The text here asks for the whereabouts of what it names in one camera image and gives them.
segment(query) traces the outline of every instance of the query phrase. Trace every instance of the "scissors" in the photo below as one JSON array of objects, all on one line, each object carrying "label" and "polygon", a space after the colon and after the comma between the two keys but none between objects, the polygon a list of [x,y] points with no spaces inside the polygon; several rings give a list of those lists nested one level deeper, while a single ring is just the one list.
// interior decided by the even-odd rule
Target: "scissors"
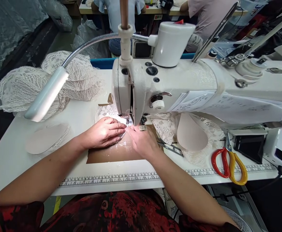
[{"label": "scissors", "polygon": [[[227,161],[227,152],[230,156],[230,164],[229,165],[228,165],[228,161]],[[220,153],[221,153],[222,163],[223,163],[223,166],[224,166],[224,172],[225,172],[224,174],[222,174],[220,172],[220,170],[218,169],[217,164],[216,164],[216,158]],[[247,179],[248,179],[247,170],[246,170],[244,164],[242,163],[242,161],[237,156],[237,154],[232,152],[232,147],[230,145],[229,133],[228,132],[227,132],[227,138],[226,138],[225,146],[222,149],[218,149],[217,151],[215,151],[212,154],[211,162],[212,162],[214,170],[217,172],[218,175],[222,176],[223,178],[230,178],[230,180],[237,185],[245,185],[247,183]],[[236,179],[234,177],[234,168],[235,168],[236,162],[238,163],[238,165],[239,165],[239,167],[242,171],[242,177],[241,177],[240,181],[236,181]]]},{"label": "scissors", "polygon": [[171,146],[171,147],[172,147],[172,148],[170,148],[170,147],[168,147],[168,146],[165,145],[165,142],[164,142],[162,139],[156,138],[156,140],[158,140],[157,143],[158,143],[160,146],[162,146],[162,147],[164,147],[165,149],[168,149],[168,150],[174,152],[174,153],[177,154],[177,155],[180,155],[181,157],[184,157],[184,155],[183,155],[181,149],[179,149],[178,147],[175,147],[174,145],[171,144],[171,145],[168,145],[168,146]]}]

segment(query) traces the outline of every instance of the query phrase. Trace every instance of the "scissor handle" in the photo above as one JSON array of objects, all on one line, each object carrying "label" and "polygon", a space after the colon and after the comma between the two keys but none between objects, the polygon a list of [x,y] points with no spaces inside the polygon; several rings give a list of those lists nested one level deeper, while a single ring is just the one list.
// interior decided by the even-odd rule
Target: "scissor handle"
[{"label": "scissor handle", "polygon": [[[221,173],[221,171],[218,169],[217,163],[216,163],[216,158],[220,153],[221,153],[221,159],[222,159],[222,164],[224,166],[225,174]],[[218,175],[222,176],[223,178],[229,178],[230,177],[230,171],[229,171],[229,166],[228,166],[228,161],[227,161],[227,149],[226,148],[218,149],[217,151],[215,151],[212,154],[211,161],[212,161],[213,168],[217,172]]]},{"label": "scissor handle", "polygon": [[[236,153],[229,151],[229,155],[230,155],[230,180],[237,184],[237,185],[245,185],[247,183],[248,180],[248,174],[247,174],[247,170],[244,166],[244,164],[242,163],[242,161],[239,159],[239,157],[237,156]],[[238,163],[241,171],[242,171],[242,177],[240,181],[237,181],[235,179],[234,176],[234,169],[235,169],[235,164],[236,162]]]}]

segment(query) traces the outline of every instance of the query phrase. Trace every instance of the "jeans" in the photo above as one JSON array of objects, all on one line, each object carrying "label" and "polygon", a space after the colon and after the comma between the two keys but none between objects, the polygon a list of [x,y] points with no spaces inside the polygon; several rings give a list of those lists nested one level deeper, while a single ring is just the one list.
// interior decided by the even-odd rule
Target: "jeans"
[{"label": "jeans", "polygon": [[121,55],[121,39],[110,39],[109,40],[109,50],[114,55],[120,56]]}]

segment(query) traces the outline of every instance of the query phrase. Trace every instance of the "blue bin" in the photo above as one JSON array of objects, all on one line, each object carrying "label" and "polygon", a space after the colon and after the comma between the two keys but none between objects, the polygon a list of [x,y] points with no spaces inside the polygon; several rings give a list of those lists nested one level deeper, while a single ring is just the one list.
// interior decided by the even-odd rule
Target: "blue bin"
[{"label": "blue bin", "polygon": [[[184,53],[181,59],[192,59],[195,53]],[[91,59],[90,62],[93,67],[99,69],[112,69],[114,60],[117,58]]]}]

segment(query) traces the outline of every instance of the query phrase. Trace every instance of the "fabric stack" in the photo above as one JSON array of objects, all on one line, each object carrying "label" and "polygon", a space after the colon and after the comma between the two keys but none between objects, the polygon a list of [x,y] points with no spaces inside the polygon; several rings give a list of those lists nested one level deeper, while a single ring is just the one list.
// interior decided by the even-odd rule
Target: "fabric stack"
[{"label": "fabric stack", "polygon": [[[21,112],[23,116],[55,70],[71,52],[50,53],[41,68],[20,67],[10,71],[0,82],[0,110]],[[43,121],[62,112],[70,99],[90,101],[97,97],[103,86],[88,56],[78,54],[66,68],[69,77]]]}]

